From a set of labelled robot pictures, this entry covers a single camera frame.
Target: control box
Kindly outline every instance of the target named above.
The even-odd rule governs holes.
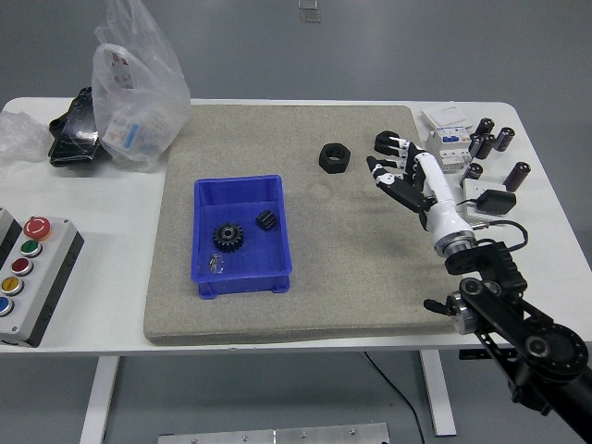
[[[0,268],[0,342],[39,346],[83,243],[67,219],[27,221]]]
[[[461,171],[471,163],[470,145],[471,137],[464,127],[437,128],[425,141],[425,148],[444,173]]]
[[[20,231],[19,222],[5,208],[0,208],[0,267],[12,251]]]

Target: power cord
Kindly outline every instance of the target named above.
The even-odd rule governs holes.
[[[395,390],[399,394],[399,396],[401,396],[401,398],[405,401],[405,403],[409,406],[409,408],[411,409],[411,411],[413,413],[413,417],[415,418],[415,423],[417,424],[417,430],[419,431],[419,437],[422,440],[422,444],[426,444],[426,440],[424,439],[424,432],[422,431],[422,427],[419,424],[419,418],[417,417],[417,412],[415,411],[412,404],[409,402],[409,400],[407,398],[405,398],[405,395],[403,395],[401,393],[401,391],[397,388],[397,386],[395,386],[392,382],[390,382],[390,379],[384,373],[382,373],[382,370],[380,370],[380,368],[378,368],[378,365],[376,365],[375,362],[372,360],[372,358],[370,356],[368,356],[367,352],[364,352],[364,356],[368,359],[368,361],[370,361],[370,364],[382,376],[382,378],[387,382],[387,384],[389,384],[390,387],[393,390]]]
[[[516,228],[520,229],[520,231],[522,231],[522,235],[523,235],[524,240],[520,243],[517,243],[516,245],[513,245],[512,247],[508,247],[508,252],[515,252],[516,250],[520,250],[521,248],[525,247],[526,244],[528,243],[528,231],[526,230],[526,228],[524,228],[518,222],[514,222],[513,220],[501,219],[501,220],[491,220],[488,222],[477,222],[476,224],[473,224],[472,227],[473,227],[473,229],[483,229],[483,228],[489,228],[493,225],[512,225],[513,227],[516,227]],[[485,243],[485,242],[495,243],[495,241],[492,239],[482,239],[482,240],[479,240],[477,242],[477,244]]]

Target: black cylinder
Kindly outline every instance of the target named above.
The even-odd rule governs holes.
[[[481,134],[471,134],[471,144],[469,145],[469,154],[471,158],[475,158],[483,143],[483,136]]]
[[[503,181],[506,191],[515,192],[518,190],[528,173],[530,173],[530,166],[526,162],[518,162],[514,165],[508,177]]]
[[[493,149],[495,144],[496,136],[494,136],[491,133],[484,134],[483,143],[481,143],[481,147],[479,148],[479,151],[477,151],[475,157],[480,160],[487,159],[487,156],[489,155],[489,153],[491,153],[491,150]]]
[[[469,164],[467,166],[467,168],[464,170],[464,173],[462,174],[462,179],[461,179],[461,188],[464,188],[464,180],[465,179],[474,179],[477,180],[481,177],[481,175],[483,174],[483,167],[480,166],[479,164]]]
[[[504,127],[499,130],[498,138],[496,139],[496,151],[504,152],[508,149],[508,145],[514,138],[516,133],[512,128]]]
[[[592,371],[569,384],[535,383],[536,391],[585,442],[592,442]]]
[[[491,132],[494,126],[495,123],[493,123],[493,120],[491,120],[489,117],[483,117],[473,134],[478,134],[479,136],[482,136],[484,134],[487,134],[488,132]]]

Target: table leg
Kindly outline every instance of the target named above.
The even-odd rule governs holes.
[[[432,412],[434,433],[437,437],[456,435],[440,353],[438,350],[421,350],[419,353],[424,368],[425,387]]]
[[[119,356],[100,356],[84,418],[80,444],[101,444],[117,376]]]

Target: white robotic hand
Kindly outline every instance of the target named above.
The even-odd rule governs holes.
[[[432,154],[391,131],[376,136],[375,150],[398,157],[396,160],[367,157],[377,187],[420,215],[439,256],[449,257],[475,246],[473,229],[456,212],[448,182]],[[403,172],[393,174],[386,167]]]

